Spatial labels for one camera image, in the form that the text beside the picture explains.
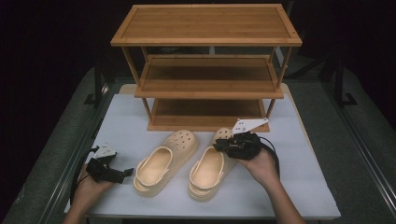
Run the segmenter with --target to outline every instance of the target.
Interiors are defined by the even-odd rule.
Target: clog
[[[198,148],[198,139],[188,130],[170,134],[136,167],[134,188],[146,197],[157,195]]]
[[[213,198],[221,182],[236,164],[235,159],[225,153],[215,150],[213,144],[216,139],[230,138],[231,130],[219,129],[213,136],[210,146],[205,150],[202,158],[195,163],[190,171],[190,196],[196,201],[205,202]]]

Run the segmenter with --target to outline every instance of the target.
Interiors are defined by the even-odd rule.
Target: table surface
[[[301,215],[306,219],[340,217],[335,200],[327,187],[314,150],[310,145],[290,92],[282,84],[285,98],[279,100],[270,118],[271,132],[258,133],[276,147],[280,160],[281,181]],[[132,93],[134,86],[122,92]],[[149,132],[148,117],[141,99],[132,94],[114,95],[93,146],[109,143],[119,154],[110,163],[113,169],[136,167],[171,132]],[[200,145],[192,158],[153,198],[137,194],[133,176],[110,189],[93,207],[97,217],[203,217],[273,218],[268,195],[240,164],[226,176],[219,191],[209,202],[196,202],[188,194],[189,172],[208,147],[213,133],[195,132]]]
[[[112,46],[301,46],[280,4],[134,5]]]

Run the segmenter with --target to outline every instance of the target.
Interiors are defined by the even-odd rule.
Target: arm
[[[237,161],[244,165],[253,178],[267,191],[277,223],[305,223],[283,188],[276,173],[274,160],[268,151],[262,150],[258,156],[250,161]]]
[[[84,178],[88,175],[86,165],[83,166],[80,179]],[[85,214],[88,210],[96,204],[99,198],[106,192],[106,190],[110,189],[114,186],[114,183],[111,182],[102,182],[97,183],[93,180],[91,176],[87,176],[84,178],[76,189],[75,196],[73,198],[73,203],[69,211],[67,212],[63,224],[69,223],[83,223]]]

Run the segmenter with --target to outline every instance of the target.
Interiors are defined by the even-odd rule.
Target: shoe rack shelf
[[[302,41],[279,4],[134,5],[111,40],[120,47],[152,131],[216,131],[269,118],[292,47]],[[149,54],[147,47],[270,47],[269,55]],[[146,63],[137,74],[130,47]],[[275,48],[286,47],[280,71]],[[147,98],[154,98],[150,108]],[[271,99],[265,111],[262,99]],[[268,124],[258,128],[269,132]]]

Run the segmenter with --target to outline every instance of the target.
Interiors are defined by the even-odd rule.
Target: white table
[[[121,92],[132,93],[133,86]],[[305,219],[340,217],[318,160],[301,123],[289,89],[282,84],[285,98],[276,103],[270,118],[269,133],[258,135],[269,139],[276,147],[280,160],[281,181]],[[95,146],[109,143],[117,157],[110,163],[113,169],[136,167],[158,147],[171,132],[147,131],[148,116],[141,99],[132,94],[114,95],[94,142]],[[227,175],[215,197],[200,203],[188,194],[189,172],[201,158],[213,133],[196,132],[200,141],[197,152],[153,198],[134,191],[133,176],[109,190],[91,209],[90,216],[103,217],[181,217],[181,218],[273,218],[268,195],[240,164]]]

